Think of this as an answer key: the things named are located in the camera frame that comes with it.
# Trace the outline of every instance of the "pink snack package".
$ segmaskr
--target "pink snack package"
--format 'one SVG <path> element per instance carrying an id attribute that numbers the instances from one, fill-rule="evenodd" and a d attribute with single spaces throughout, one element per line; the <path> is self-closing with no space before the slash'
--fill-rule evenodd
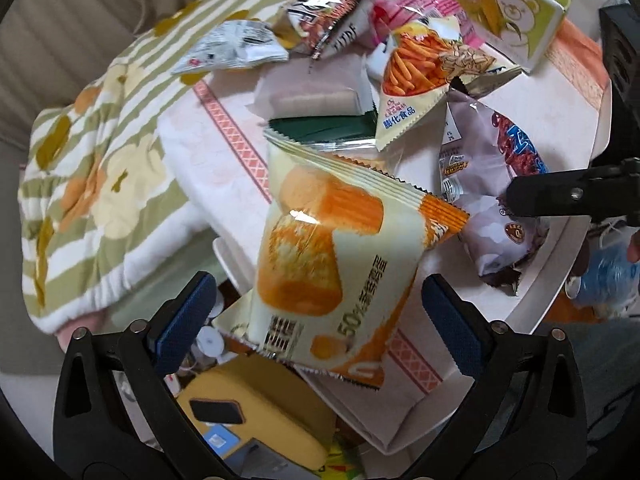
<path id="1" fill-rule="evenodd" d="M 484 43 L 476 35 L 473 23 L 456 0 L 376 0 L 369 16 L 370 32 L 363 34 L 360 42 L 369 48 L 376 48 L 386 41 L 393 30 L 419 16 L 456 16 L 460 22 L 462 40 L 466 44 L 478 48 Z"/>

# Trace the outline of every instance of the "brown round logo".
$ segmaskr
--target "brown round logo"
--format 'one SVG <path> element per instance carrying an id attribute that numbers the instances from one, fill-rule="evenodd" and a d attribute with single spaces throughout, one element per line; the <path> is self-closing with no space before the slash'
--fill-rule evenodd
<path id="1" fill-rule="evenodd" d="M 520 224 L 512 222 L 504 226 L 504 232 L 512 242 L 520 245 L 524 243 L 524 229 Z"/>

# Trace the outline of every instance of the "cartoon bear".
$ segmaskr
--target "cartoon bear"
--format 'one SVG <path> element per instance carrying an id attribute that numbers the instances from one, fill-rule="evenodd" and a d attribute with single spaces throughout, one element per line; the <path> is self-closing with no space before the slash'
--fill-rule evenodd
<path id="1" fill-rule="evenodd" d="M 540 4 L 536 0 L 496 0 L 502 15 L 507 22 L 515 24 L 519 33 L 512 28 L 504 28 L 500 33 L 501 40 L 509 45 L 523 59 L 529 59 L 529 37 L 536 26 L 536 14 L 540 12 Z"/>

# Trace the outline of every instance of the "floral blanket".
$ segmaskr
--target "floral blanket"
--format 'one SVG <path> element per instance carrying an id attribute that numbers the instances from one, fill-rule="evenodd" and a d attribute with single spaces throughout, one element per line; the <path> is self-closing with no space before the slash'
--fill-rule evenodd
<path id="1" fill-rule="evenodd" d="M 36 119 L 24 182 L 22 289 L 55 333 L 116 303 L 208 227 L 165 166 L 158 115 L 205 74 L 171 69 L 213 26 L 286 0 L 197 0 L 121 53 L 75 103 Z"/>

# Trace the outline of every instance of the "person's hand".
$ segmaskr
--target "person's hand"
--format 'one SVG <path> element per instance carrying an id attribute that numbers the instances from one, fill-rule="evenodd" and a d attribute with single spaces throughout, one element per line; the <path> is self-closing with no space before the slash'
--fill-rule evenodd
<path id="1" fill-rule="evenodd" d="M 631 237 L 626 250 L 626 259 L 633 264 L 640 262 L 640 231 L 636 231 Z"/>

